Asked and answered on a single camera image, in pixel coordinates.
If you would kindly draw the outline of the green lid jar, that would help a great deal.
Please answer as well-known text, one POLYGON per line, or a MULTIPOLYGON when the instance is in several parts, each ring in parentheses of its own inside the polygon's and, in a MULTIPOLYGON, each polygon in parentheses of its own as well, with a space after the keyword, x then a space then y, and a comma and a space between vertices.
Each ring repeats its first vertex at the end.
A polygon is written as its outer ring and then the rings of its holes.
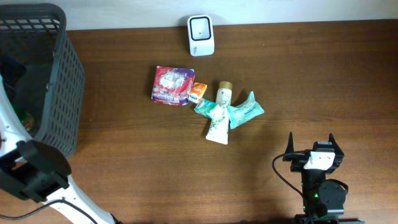
POLYGON ((19 118, 19 121, 23 125, 26 131, 31 131, 34 128, 35 120, 34 117, 25 109, 18 105, 12 104, 12 107, 19 118))

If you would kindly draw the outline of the small orange box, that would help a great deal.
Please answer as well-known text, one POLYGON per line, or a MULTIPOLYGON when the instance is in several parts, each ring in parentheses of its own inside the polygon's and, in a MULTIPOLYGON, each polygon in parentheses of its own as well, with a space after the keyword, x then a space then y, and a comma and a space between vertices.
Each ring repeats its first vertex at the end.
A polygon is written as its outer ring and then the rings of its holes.
POLYGON ((192 103, 199 103, 207 90, 207 84, 195 82, 189 94, 189 101, 192 103))

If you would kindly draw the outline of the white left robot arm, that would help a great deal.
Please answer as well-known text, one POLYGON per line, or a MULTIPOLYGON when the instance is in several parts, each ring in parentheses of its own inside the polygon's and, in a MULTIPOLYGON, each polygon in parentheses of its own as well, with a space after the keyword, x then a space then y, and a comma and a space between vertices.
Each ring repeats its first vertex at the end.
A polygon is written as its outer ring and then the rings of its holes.
POLYGON ((54 147, 33 140, 23 127, 8 99, 5 79, 24 71, 14 59, 1 56, 1 190, 42 204, 18 218, 51 207, 72 223, 118 223, 77 186, 66 158, 54 147))

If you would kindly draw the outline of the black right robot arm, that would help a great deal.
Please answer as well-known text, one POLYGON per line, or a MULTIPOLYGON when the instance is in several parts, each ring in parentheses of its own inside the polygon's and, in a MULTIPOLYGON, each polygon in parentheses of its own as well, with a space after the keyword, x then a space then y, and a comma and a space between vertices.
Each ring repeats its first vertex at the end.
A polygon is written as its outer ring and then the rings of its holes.
POLYGON ((349 187, 336 179, 327 179, 343 162, 345 154, 332 134, 327 141, 316 141, 312 149, 294 150, 293 134, 289 134, 286 150, 277 158, 290 162, 290 171, 301 173, 303 214, 294 216, 292 222, 305 223, 362 223, 358 219, 341 219, 349 187))

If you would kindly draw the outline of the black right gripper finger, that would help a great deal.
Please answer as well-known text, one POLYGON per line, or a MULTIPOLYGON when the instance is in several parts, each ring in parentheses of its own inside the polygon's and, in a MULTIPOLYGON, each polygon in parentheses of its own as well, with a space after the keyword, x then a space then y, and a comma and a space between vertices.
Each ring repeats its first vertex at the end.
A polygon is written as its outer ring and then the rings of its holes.
POLYGON ((286 147, 286 153, 293 153, 294 152, 294 140, 292 132, 289 133, 289 139, 286 147))
POLYGON ((339 145, 336 143, 335 138, 334 138, 334 136, 333 136, 332 133, 329 134, 329 139, 328 139, 328 141, 331 142, 332 147, 333 147, 334 150, 340 150, 340 147, 339 147, 339 145))

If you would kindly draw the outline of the small green tissue pack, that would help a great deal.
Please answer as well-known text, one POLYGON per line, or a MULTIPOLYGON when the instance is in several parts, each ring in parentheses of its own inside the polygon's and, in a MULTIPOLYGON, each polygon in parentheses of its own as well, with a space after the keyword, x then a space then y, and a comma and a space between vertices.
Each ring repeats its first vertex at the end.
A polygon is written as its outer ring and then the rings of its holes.
POLYGON ((219 104, 202 98, 194 108, 194 112, 209 119, 220 119, 222 110, 219 104))

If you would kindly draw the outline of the red purple snack pack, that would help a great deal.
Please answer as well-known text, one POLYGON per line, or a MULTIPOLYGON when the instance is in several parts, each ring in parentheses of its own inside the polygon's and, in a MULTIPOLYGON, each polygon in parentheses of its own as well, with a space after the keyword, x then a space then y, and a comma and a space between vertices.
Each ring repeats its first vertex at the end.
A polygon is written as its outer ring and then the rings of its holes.
POLYGON ((194 79, 194 69, 157 66, 151 98, 165 105, 187 105, 194 79))

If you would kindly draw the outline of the mint green wipes pack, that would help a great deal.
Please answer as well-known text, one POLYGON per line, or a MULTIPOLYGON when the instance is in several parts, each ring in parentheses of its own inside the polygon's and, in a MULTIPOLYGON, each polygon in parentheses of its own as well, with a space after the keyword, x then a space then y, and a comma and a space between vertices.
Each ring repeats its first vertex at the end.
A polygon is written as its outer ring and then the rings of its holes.
POLYGON ((229 126, 231 129, 235 129, 264 113, 264 109, 256 101, 252 91, 245 102, 238 106, 228 106, 229 126))

